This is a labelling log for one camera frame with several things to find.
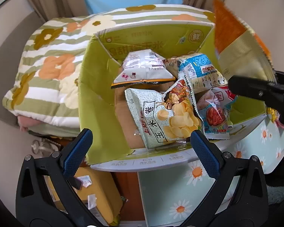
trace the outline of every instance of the orange flower pattern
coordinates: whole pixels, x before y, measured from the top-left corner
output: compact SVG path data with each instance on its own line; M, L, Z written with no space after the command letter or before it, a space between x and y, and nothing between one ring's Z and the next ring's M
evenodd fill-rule
M44 29L42 32L36 36L34 40L34 49L38 50L43 45L47 45L50 42L54 41L57 37L59 37L60 33L63 31L63 28L58 29Z
M138 12L142 10L153 10L155 8L156 8L155 5L143 5L143 6L127 7L126 10L130 12Z
M180 14L171 18L172 20L188 20L188 21L198 21L196 17L188 14Z
M39 77L42 79L64 79L75 71L75 56L64 54L59 57L49 56L45 59Z
M67 32L73 32L77 29L81 29L83 26L85 26L87 24L88 21L89 21L89 19L85 19L80 23L78 23L78 22L69 23L67 25Z
M23 74L21 81L20 81L20 87L17 87L13 93L12 96L12 101L11 101L11 108L14 109L16 105L20 105L26 94L28 93L28 88L29 88L29 81L32 80L34 77L36 71L31 72L31 73L25 73Z

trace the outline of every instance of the brown flower pattern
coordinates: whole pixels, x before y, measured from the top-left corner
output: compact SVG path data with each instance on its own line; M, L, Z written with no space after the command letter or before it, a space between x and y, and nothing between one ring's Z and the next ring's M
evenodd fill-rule
M156 5L143 5L143 6L127 7L126 10L130 12L138 12L142 10L153 10L155 8Z
M29 81L32 80L34 77L36 71L31 73L25 73L23 74L21 81L20 81L20 87L17 87L15 91L13 92L12 101L11 101L11 108L14 109L16 105L20 105L28 93L29 88Z
M58 29L44 29L42 32L36 36L34 40L34 49L38 50L44 45L49 44L50 42L54 41L57 37L59 37L60 33L63 31L63 28Z

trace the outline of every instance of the daisy print box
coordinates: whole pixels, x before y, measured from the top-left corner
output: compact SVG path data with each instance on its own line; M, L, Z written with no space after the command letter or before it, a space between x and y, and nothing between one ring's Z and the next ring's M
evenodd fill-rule
M264 119L248 136L230 145L234 157L257 155L265 174L271 173L284 156L284 129ZM144 213L148 226L178 226L198 206L214 183L197 160L156 171L138 172ZM234 177L218 209L228 206L239 177Z

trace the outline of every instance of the barcode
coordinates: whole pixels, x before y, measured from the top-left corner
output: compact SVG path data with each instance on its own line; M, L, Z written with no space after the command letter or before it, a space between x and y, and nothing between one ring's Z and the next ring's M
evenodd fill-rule
M190 79L196 77L196 71L195 69L192 67L191 64L188 64L187 66L184 67L184 69L188 72L188 76Z
M157 58L156 53L154 53L154 52L149 52L149 58L151 58L151 59Z
M182 64L182 63L184 63L184 62L185 62L184 59L178 59L178 60L177 60L177 63L179 63L179 64Z
M188 75L190 78L196 75L195 69L190 64L188 64Z

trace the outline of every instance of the chip bag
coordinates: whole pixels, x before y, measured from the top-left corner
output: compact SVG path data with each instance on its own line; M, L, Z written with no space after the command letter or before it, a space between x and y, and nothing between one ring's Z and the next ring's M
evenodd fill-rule
M125 90L125 97L148 149L187 138L196 129L203 130L183 74L163 94L129 88Z
M132 84L158 84L176 80L166 70L165 61L165 58L150 49L130 52L122 64L123 71L111 84L111 88Z

